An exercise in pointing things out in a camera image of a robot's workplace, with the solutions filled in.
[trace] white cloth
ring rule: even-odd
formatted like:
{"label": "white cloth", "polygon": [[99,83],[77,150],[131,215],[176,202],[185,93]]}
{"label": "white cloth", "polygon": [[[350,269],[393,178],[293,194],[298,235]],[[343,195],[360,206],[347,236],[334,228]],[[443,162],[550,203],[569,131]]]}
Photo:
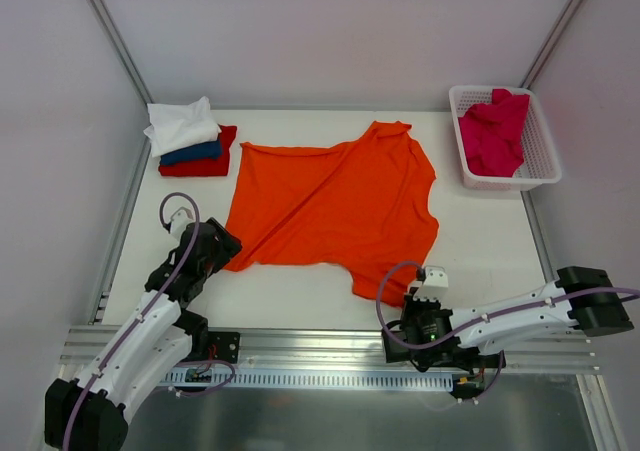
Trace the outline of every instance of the white cloth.
{"label": "white cloth", "polygon": [[218,123],[211,113],[209,98],[187,106],[148,104],[151,126],[144,134],[151,141],[151,156],[218,139]]}

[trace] laundry basket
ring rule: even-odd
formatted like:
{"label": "laundry basket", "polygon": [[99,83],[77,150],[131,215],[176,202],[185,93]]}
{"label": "laundry basket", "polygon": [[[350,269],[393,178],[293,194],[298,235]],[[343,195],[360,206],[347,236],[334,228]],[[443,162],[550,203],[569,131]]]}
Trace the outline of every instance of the laundry basket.
{"label": "laundry basket", "polygon": [[[467,109],[476,103],[491,103],[491,93],[494,89],[507,89],[512,94],[528,94],[530,96],[529,112],[521,141],[524,164],[511,178],[478,176],[472,173],[467,166],[462,135],[460,134],[458,118],[464,116]],[[562,170],[551,140],[549,127],[542,114],[542,107],[531,91],[507,86],[454,86],[449,90],[449,101],[451,102],[451,114],[458,142],[460,164],[462,165],[463,183],[467,188],[527,191],[541,184],[560,181]]]}

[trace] pink cloth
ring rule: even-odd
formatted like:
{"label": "pink cloth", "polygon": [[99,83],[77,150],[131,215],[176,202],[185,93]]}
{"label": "pink cloth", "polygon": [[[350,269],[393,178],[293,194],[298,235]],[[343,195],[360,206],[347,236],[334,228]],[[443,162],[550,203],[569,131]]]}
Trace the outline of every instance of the pink cloth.
{"label": "pink cloth", "polygon": [[474,104],[460,118],[467,165],[479,176],[512,177],[524,163],[520,139],[529,95],[494,89],[492,104]]}

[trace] blue cloth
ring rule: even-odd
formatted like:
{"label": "blue cloth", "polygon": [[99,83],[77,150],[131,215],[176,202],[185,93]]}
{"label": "blue cloth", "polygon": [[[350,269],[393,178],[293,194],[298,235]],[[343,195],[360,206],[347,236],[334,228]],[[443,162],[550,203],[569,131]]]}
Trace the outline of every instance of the blue cloth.
{"label": "blue cloth", "polygon": [[184,163],[185,161],[195,161],[196,159],[212,158],[216,159],[222,155],[222,146],[219,141],[207,141],[206,143],[194,144],[186,148],[171,151],[163,154],[160,158],[161,166],[171,166],[172,164]]}

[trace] orange shirt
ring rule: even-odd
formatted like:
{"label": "orange shirt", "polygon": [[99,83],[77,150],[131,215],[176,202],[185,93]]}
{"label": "orange shirt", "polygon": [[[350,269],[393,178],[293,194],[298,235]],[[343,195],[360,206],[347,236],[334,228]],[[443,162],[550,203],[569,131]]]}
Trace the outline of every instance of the orange shirt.
{"label": "orange shirt", "polygon": [[[400,261],[422,263],[438,233],[428,210],[435,172],[410,128],[374,122],[357,141],[331,148],[242,143],[226,225],[242,251],[225,269],[338,264],[351,273],[355,294],[375,299],[387,271]],[[402,306],[414,276],[408,268],[396,273],[382,300]]]}

